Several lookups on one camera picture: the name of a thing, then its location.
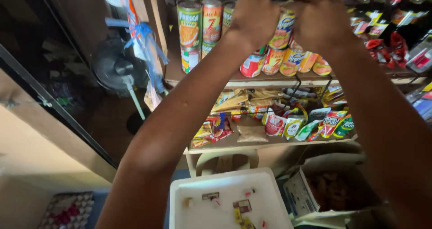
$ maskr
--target white tray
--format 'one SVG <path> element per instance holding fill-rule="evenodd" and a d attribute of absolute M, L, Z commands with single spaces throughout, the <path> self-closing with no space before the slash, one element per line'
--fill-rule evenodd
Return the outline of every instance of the white tray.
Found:
<path fill-rule="evenodd" d="M 241 195 L 246 188 L 254 188 L 256 193 L 248 197 L 252 211 L 243 213 L 242 217 L 249 217 L 257 229 L 261 219 L 267 222 L 268 229 L 293 229 L 270 168 L 174 181 L 170 191 L 170 229 L 240 229 L 232 203 L 246 199 Z M 218 208 L 210 200 L 202 200 L 203 193 L 212 192 L 219 192 Z M 184 208 L 182 203 L 187 197 L 193 198 L 193 205 Z"/>

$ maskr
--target hand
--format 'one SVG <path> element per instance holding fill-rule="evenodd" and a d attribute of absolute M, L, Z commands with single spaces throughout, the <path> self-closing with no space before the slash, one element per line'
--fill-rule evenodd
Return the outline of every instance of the hand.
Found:
<path fill-rule="evenodd" d="M 324 58 L 359 39 L 353 34 L 342 0 L 295 0 L 294 39 Z"/>
<path fill-rule="evenodd" d="M 237 0 L 226 35 L 242 41 L 248 52 L 268 44 L 279 22 L 279 5 L 271 0 Z"/>

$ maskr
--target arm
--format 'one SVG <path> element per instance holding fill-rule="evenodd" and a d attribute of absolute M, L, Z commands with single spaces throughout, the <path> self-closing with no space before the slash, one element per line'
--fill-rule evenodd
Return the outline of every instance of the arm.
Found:
<path fill-rule="evenodd" d="M 295 39 L 305 49 L 321 54 L 337 75 L 359 143 L 400 227 L 424 227 L 432 202 L 432 133 L 352 33 L 339 0 L 297 1 L 295 27 L 300 31 Z"/>
<path fill-rule="evenodd" d="M 237 1 L 228 32 L 133 138 L 98 228 L 162 228 L 170 179 L 184 149 L 241 63 L 271 39 L 278 17 L 279 7 L 270 0 Z"/>

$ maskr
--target shelf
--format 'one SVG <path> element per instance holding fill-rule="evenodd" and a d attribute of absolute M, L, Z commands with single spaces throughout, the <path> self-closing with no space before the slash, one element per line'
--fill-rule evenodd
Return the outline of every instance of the shelf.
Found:
<path fill-rule="evenodd" d="M 335 143 L 335 142 L 347 142 L 350 140 L 354 140 L 357 135 L 353 132 L 348 133 L 343 138 L 336 138 L 331 136 L 330 138 L 322 138 L 318 137 L 315 141 L 297 141 L 295 138 L 291 138 L 290 140 L 286 140 L 282 136 L 267 136 L 269 142 L 237 142 L 237 139 L 240 136 L 240 133 L 237 130 L 237 124 L 245 125 L 245 126 L 259 126 L 260 122 L 254 120 L 250 117 L 242 117 L 239 122 L 233 122 L 230 120 L 231 129 L 234 131 L 230 136 L 221 139 L 214 144 L 208 144 L 206 146 L 198 147 L 198 148 L 187 148 L 183 154 L 202 154 L 202 153 L 211 153 L 211 152 L 224 152 L 224 151 L 239 151 L 239 150 L 248 150 L 248 149 L 262 149 L 273 146 L 300 146 L 300 145 L 312 145 L 312 144 L 324 144 L 324 143 Z"/>
<path fill-rule="evenodd" d="M 168 58 L 170 59 L 170 62 L 165 69 L 165 81 L 172 86 L 176 86 L 176 84 L 186 76 L 181 68 L 180 42 L 178 39 L 178 30 L 173 27 L 168 39 Z M 387 76 L 392 79 L 392 82 L 398 85 L 408 84 L 416 77 L 416 75 L 408 69 L 399 67 L 395 69 L 389 69 L 386 67 L 382 68 L 386 72 Z M 333 78 L 331 85 L 339 85 L 336 76 L 333 73 L 331 73 L 331 75 Z M 297 77 L 301 80 L 301 87 L 326 86 L 330 80 L 329 76 L 319 76 L 312 71 L 305 74 L 298 73 Z M 425 77 L 419 77 L 413 82 L 413 84 L 422 83 L 424 80 Z M 257 77 L 248 78 L 240 72 L 237 72 L 227 83 L 226 88 L 279 88 L 297 86 L 298 84 L 299 82 L 295 77 L 286 77 L 280 73 L 277 73 L 274 76 L 268 76 L 261 73 Z"/>

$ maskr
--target wooden shelf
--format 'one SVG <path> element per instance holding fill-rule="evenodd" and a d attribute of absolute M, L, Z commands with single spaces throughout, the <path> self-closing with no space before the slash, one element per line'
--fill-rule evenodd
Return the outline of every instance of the wooden shelf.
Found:
<path fill-rule="evenodd" d="M 335 143 L 335 142 L 347 142 L 350 140 L 354 140 L 357 138 L 357 135 L 354 132 L 347 134 L 343 138 L 336 138 L 331 136 L 330 138 L 322 138 L 318 137 L 315 141 L 298 141 L 295 138 L 291 138 L 290 140 L 286 140 L 282 136 L 267 136 L 269 142 L 237 142 L 237 139 L 240 136 L 240 133 L 237 131 L 237 125 L 245 125 L 245 126 L 259 126 L 261 123 L 257 120 L 254 120 L 250 117 L 242 117 L 239 122 L 230 121 L 231 129 L 234 131 L 230 136 L 221 139 L 214 144 L 208 144 L 206 146 L 198 147 L 192 149 L 188 147 L 183 154 L 202 154 L 202 153 L 211 153 L 211 152 L 224 152 L 224 151 L 238 151 L 238 150 L 248 150 L 248 149 L 262 149 L 273 146 L 300 146 L 300 145 L 311 145 L 311 144 L 324 144 L 324 143 Z"/>
<path fill-rule="evenodd" d="M 165 81 L 172 86 L 176 86 L 176 84 L 186 76 L 181 68 L 180 42 L 178 39 L 178 29 L 173 27 L 168 39 L 168 58 L 170 62 L 165 68 Z M 416 75 L 408 69 L 399 67 L 395 69 L 382 68 L 388 77 L 392 79 L 393 83 L 398 85 L 408 84 L 416 77 Z M 331 85 L 339 85 L 337 77 L 333 73 L 331 73 L 331 75 L 333 78 Z M 312 71 L 305 74 L 298 73 L 297 77 L 301 80 L 301 87 L 326 86 L 330 80 L 329 76 L 319 76 Z M 419 77 L 413 84 L 422 83 L 424 80 L 425 77 Z M 297 86 L 298 84 L 299 82 L 295 77 L 286 77 L 280 73 L 274 76 L 268 76 L 262 73 L 257 77 L 248 78 L 240 72 L 237 72 L 227 83 L 226 88 L 279 88 Z"/>

